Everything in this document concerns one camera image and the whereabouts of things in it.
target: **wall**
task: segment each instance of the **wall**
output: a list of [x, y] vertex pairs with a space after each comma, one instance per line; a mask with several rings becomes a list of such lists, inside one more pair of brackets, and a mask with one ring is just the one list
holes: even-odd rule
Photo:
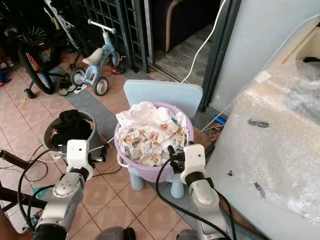
[[209, 105], [224, 109], [293, 30], [316, 14], [320, 0], [242, 0]]

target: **white cloth with animal print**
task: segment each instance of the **white cloth with animal print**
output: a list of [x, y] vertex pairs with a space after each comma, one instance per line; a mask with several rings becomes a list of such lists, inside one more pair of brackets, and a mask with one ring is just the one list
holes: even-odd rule
[[183, 150], [189, 142], [187, 119], [182, 112], [148, 101], [134, 104], [115, 115], [121, 127], [116, 133], [121, 151], [130, 160], [144, 166], [161, 166], [169, 159], [168, 146]]

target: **metal grille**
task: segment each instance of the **metal grille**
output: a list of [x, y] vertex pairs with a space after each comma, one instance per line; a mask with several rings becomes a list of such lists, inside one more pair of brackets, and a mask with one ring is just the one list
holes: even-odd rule
[[[110, 34], [117, 50], [122, 50], [128, 57], [131, 66], [137, 66], [148, 71], [147, 54], [141, 14], [140, 0], [69, 0], [72, 5], [73, 16], [77, 20], [87, 22], [91, 19], [105, 26], [116, 29], [115, 36]], [[86, 32], [91, 40], [98, 40], [103, 44], [101, 30], [91, 27]]]

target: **plastic wrap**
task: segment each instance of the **plastic wrap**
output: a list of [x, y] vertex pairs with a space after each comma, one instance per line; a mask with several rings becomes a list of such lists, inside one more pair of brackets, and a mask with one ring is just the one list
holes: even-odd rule
[[297, 62], [258, 76], [235, 100], [212, 159], [255, 195], [319, 224], [320, 68]]

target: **laundry basket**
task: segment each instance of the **laundry basket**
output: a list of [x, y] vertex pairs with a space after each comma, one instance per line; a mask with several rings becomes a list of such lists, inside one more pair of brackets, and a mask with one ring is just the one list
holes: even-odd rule
[[[78, 111], [78, 112], [79, 112], [79, 116], [82, 119], [87, 120], [89, 123], [91, 122], [90, 125], [91, 125], [92, 133], [90, 134], [89, 138], [87, 139], [87, 141], [89, 142], [89, 149], [94, 149], [96, 147], [101, 146], [102, 143], [101, 143], [100, 137], [97, 132], [97, 124], [96, 124], [95, 119], [87, 112], [84, 112], [84, 111]], [[61, 123], [61, 119], [59, 117], [57, 117], [52, 122], [50, 122], [48, 127], [46, 128], [44, 135], [43, 135], [43, 139], [42, 139], [42, 142], [44, 143], [43, 146], [45, 149], [54, 148], [54, 146], [51, 143], [51, 137], [52, 137], [52, 134], [54, 131], [52, 126], [59, 124], [59, 123]], [[93, 157], [100, 157], [100, 149], [94, 150], [90, 153]], [[50, 151], [48, 154], [50, 154], [50, 156], [54, 159], [61, 157], [60, 153], [56, 153], [54, 151]]]
[[[160, 108], [160, 107], [168, 108], [174, 114], [176, 114], [178, 112], [182, 112], [179, 108], [177, 108], [176, 106], [173, 106], [169, 103], [155, 101], [155, 102], [153, 102], [153, 104], [157, 108]], [[194, 129], [193, 129], [192, 123], [191, 123], [190, 119], [187, 117], [187, 115], [186, 114], [184, 114], [184, 115], [186, 117], [187, 128], [189, 129], [189, 141], [193, 141], [194, 140]], [[143, 166], [143, 165], [140, 165], [140, 164], [130, 160], [129, 158], [127, 158], [126, 155], [124, 155], [124, 153], [121, 151], [119, 143], [118, 143], [118, 139], [116, 137], [116, 133], [118, 132], [120, 127], [121, 127], [121, 125], [118, 123], [116, 125], [115, 131], [114, 131], [114, 145], [115, 145], [115, 148], [116, 148], [118, 154], [121, 156], [123, 161], [127, 164], [128, 168], [135, 168], [135, 170], [138, 172], [138, 174], [143, 179], [145, 179], [149, 182], [155, 183], [157, 176], [158, 176], [158, 173], [161, 169], [161, 166]], [[165, 182], [165, 181], [171, 179], [173, 176], [174, 176], [173, 168], [170, 165], [167, 165], [163, 169], [163, 172], [161, 174], [159, 182]]]

